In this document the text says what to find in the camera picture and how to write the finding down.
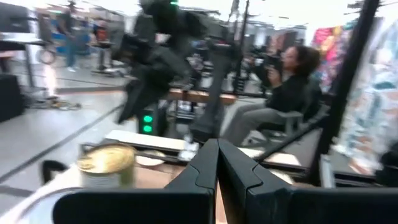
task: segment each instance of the chair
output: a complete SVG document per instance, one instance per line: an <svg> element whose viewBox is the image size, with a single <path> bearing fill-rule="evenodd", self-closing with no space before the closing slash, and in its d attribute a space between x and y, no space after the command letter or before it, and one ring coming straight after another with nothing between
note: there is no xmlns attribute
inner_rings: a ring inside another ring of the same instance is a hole
<svg viewBox="0 0 398 224"><path fill-rule="evenodd" d="M61 162L52 160L43 161L40 168L43 185L54 179L53 172L65 172L67 169L68 166Z"/></svg>
<svg viewBox="0 0 398 224"><path fill-rule="evenodd" d="M319 102L320 87L319 80L310 79L305 88L305 102L301 111L278 112L281 118L285 119L285 124L262 123L256 131L260 132L266 140L251 138L249 145L244 147L264 147L274 141L281 141L294 133L295 130L302 128L305 121L317 113L311 108L316 101Z"/></svg>

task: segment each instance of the camera operator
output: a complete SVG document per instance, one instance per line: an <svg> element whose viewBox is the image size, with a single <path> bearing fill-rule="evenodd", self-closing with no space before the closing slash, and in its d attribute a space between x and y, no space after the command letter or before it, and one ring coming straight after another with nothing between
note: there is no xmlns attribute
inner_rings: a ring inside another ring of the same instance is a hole
<svg viewBox="0 0 398 224"><path fill-rule="evenodd" d="M309 75L318 67L320 54L313 48L295 46L288 48L282 57L286 81L282 81L278 69L268 68L267 77L272 96L266 103L242 105L233 116L222 138L240 146L251 130L261 123L284 124L278 111L300 111L305 103L305 87Z"/></svg>

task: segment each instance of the curly hair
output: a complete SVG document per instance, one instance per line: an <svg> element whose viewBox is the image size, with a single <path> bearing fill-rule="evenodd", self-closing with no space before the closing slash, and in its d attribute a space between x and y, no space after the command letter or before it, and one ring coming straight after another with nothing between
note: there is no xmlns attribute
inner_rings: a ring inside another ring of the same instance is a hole
<svg viewBox="0 0 398 224"><path fill-rule="evenodd" d="M295 74L308 77L320 65L320 52L312 47L295 46L297 51L297 68Z"/></svg>

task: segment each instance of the black pole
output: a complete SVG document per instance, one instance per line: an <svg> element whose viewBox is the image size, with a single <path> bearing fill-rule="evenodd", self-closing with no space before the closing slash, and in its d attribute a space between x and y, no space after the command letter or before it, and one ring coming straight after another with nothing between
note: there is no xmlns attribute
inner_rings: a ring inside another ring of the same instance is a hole
<svg viewBox="0 0 398 224"><path fill-rule="evenodd" d="M235 20L234 26L233 26L233 34L234 34L233 40L235 40L235 35L238 31L238 20L239 20L239 12L236 12L236 20Z"/></svg>
<svg viewBox="0 0 398 224"><path fill-rule="evenodd" d="M340 82L338 84L336 95L331 101L329 117L322 130L315 155L307 172L307 181L312 185L320 185L320 156L321 154L328 154L332 139L338 134L340 129L341 120L347 104L346 99L349 89L351 88L354 75L357 71L359 60L361 60L363 49L368 41L368 36L372 27L370 25L373 24L374 15L378 5L379 0L365 0L358 23L354 28L347 53L338 73Z"/></svg>
<svg viewBox="0 0 398 224"><path fill-rule="evenodd" d="M233 82L233 93L236 93L238 91L238 82L241 78L244 35L246 32L246 25L248 23L248 15L249 15L249 0L246 0L246 8L244 10L243 23L242 23L241 39L239 40L239 52L238 52L239 57L238 57L238 62L236 64L235 79Z"/></svg>

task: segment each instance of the tin can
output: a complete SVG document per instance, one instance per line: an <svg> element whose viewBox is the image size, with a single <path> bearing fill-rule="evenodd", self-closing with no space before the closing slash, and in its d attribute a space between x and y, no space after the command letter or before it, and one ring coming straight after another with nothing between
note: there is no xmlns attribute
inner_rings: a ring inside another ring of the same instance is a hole
<svg viewBox="0 0 398 224"><path fill-rule="evenodd" d="M89 188L128 188L134 184L135 151L123 144L96 146L79 158L81 183Z"/></svg>

